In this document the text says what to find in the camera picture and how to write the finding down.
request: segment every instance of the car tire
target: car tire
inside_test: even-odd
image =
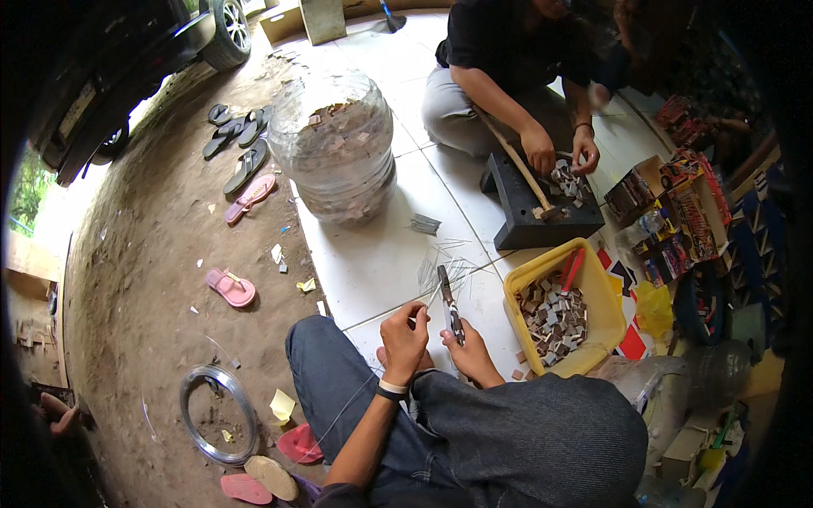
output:
[[[113,161],[124,151],[127,142],[130,139],[130,125],[125,121],[122,126],[116,129],[107,141],[103,142],[97,149],[93,157],[90,158],[90,163],[96,166],[102,166]]]
[[[215,38],[201,50],[201,56],[217,71],[242,65],[251,54],[251,34],[240,0],[212,0],[211,11]]]

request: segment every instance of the yellow plastic bag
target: yellow plastic bag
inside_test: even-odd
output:
[[[672,329],[675,321],[669,288],[664,285],[656,289],[649,281],[643,281],[635,293],[638,296],[638,327],[655,340],[660,340],[666,331]]]

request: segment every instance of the wooden hammer handle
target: wooden hammer handle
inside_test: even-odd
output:
[[[543,210],[542,217],[552,215],[552,212],[554,211],[553,205],[551,205],[550,202],[548,202],[548,198],[546,198],[545,193],[543,193],[542,189],[539,187],[537,179],[533,177],[531,172],[528,170],[528,167],[525,166],[525,163],[522,161],[520,155],[516,153],[516,150],[514,150],[514,147],[511,146],[511,144],[508,142],[505,136],[502,135],[502,132],[499,132],[497,127],[494,126],[494,123],[489,118],[488,113],[481,110],[480,107],[477,106],[476,104],[473,104],[472,107],[474,108],[474,111],[483,120],[485,126],[489,128],[489,131],[491,131],[491,133],[497,138],[497,141],[500,142],[502,148],[508,153],[508,157],[511,157],[511,160],[514,161],[514,164],[516,165],[517,169],[520,170],[520,173],[522,173],[522,176],[525,178],[525,181],[527,181],[528,185],[531,186],[531,190],[533,191],[533,193],[537,195],[537,199],[539,200],[539,203],[542,205]]]

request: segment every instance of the black car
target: black car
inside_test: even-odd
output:
[[[127,143],[130,111],[164,77],[193,61],[237,67],[251,52],[244,0],[76,2],[80,29],[56,56],[52,85],[28,130],[33,147],[68,186],[89,162],[108,163]]]

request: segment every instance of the plastic jar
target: plastic jar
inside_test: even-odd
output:
[[[274,106],[268,144],[320,222],[361,224],[385,207],[396,184],[393,114],[375,82],[356,70],[302,76]]]

